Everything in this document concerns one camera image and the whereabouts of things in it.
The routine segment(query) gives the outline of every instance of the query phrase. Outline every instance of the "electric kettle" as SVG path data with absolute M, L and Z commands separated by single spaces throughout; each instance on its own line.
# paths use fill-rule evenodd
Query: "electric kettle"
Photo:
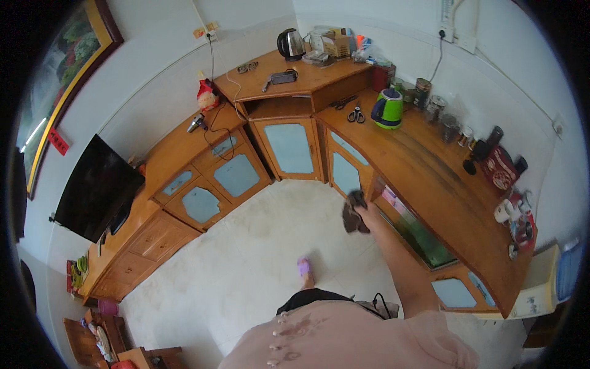
M 395 89 L 381 90 L 371 111 L 371 119 L 384 129 L 398 129 L 402 124 L 404 100 Z
M 305 44 L 295 28 L 288 28 L 277 37 L 277 48 L 286 61 L 301 60 Z

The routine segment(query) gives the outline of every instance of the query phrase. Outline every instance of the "hand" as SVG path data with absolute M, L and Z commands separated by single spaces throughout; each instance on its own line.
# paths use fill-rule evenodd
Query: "hand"
M 383 226 L 384 219 L 381 216 L 379 208 L 373 203 L 367 203 L 367 209 L 362 206 L 356 206 L 355 210 L 359 213 L 363 222 L 371 231 L 376 231 L 378 228 Z

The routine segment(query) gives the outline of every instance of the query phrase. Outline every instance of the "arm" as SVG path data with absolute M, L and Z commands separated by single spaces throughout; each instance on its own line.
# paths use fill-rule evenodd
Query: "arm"
M 395 289 L 404 308 L 404 317 L 411 318 L 424 310 L 438 311 L 438 298 L 426 271 L 399 242 L 394 230 L 379 213 L 379 208 L 368 203 L 368 208 L 356 207 L 387 262 Z

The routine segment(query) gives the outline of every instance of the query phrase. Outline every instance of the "black shorts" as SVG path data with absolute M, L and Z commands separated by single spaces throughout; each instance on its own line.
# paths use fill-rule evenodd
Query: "black shorts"
M 285 305 L 281 306 L 277 310 L 277 315 L 281 314 L 283 311 L 290 311 L 302 306 L 308 305 L 314 301 L 325 301 L 325 300 L 339 300 L 339 301 L 352 301 L 353 299 L 349 299 L 348 297 L 344 297 L 342 295 L 338 295 L 334 292 L 324 291 L 319 288 L 311 288 L 305 289 L 303 291 L 297 292 L 295 295 L 291 296 L 289 301 L 285 303 Z

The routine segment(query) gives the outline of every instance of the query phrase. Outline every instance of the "purple slipper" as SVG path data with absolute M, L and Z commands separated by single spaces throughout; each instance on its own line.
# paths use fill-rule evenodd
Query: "purple slipper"
M 309 259 L 306 256 L 302 256 L 297 260 L 297 268 L 299 269 L 299 275 L 301 277 L 303 277 L 305 273 L 310 273 L 312 271 Z

